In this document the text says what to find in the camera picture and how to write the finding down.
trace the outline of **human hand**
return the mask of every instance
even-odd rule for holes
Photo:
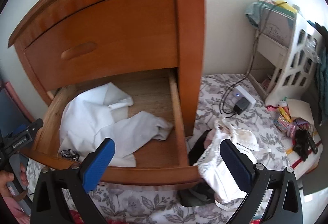
[[[27,175],[26,175],[26,168],[23,166],[23,164],[20,164],[20,178],[22,181],[22,184],[25,186],[28,186],[28,181],[27,181]],[[6,185],[7,182],[13,181],[14,180],[14,174],[7,172],[7,171],[0,171],[0,194],[2,197],[11,197],[11,193],[8,190],[8,187]]]

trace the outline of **metal screw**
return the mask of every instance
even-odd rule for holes
[[[255,167],[256,167],[258,170],[262,170],[262,169],[264,169],[264,165],[261,164],[261,163],[257,163],[257,164],[255,165]]]
[[[287,167],[287,171],[288,171],[289,173],[293,173],[293,172],[294,172],[294,170],[293,170],[292,167]]]
[[[41,169],[42,173],[47,173],[49,171],[49,167],[44,167]]]
[[[71,165],[71,168],[74,169],[74,170],[78,169],[79,167],[80,167],[80,164],[77,163],[77,162],[75,162]]]

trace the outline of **open drawer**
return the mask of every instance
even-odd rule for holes
[[[110,76],[60,89],[38,132],[32,149],[24,149],[28,157],[54,169],[64,169],[71,161],[58,156],[59,127],[65,106],[78,94],[112,82],[129,94],[134,105],[128,117],[147,111],[174,123],[166,141],[151,140],[134,152],[136,168],[108,167],[101,181],[121,185],[169,186],[187,188],[199,180],[197,167],[189,166],[183,120],[174,71],[161,69]]]

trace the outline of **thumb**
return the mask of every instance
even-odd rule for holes
[[[0,171],[0,188],[4,188],[6,183],[14,180],[14,174],[7,171]]]

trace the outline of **white power strip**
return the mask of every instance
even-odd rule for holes
[[[255,98],[253,98],[241,85],[238,85],[233,89],[233,96],[235,97],[236,102],[242,97],[246,98],[249,101],[247,109],[253,108],[256,103]]]

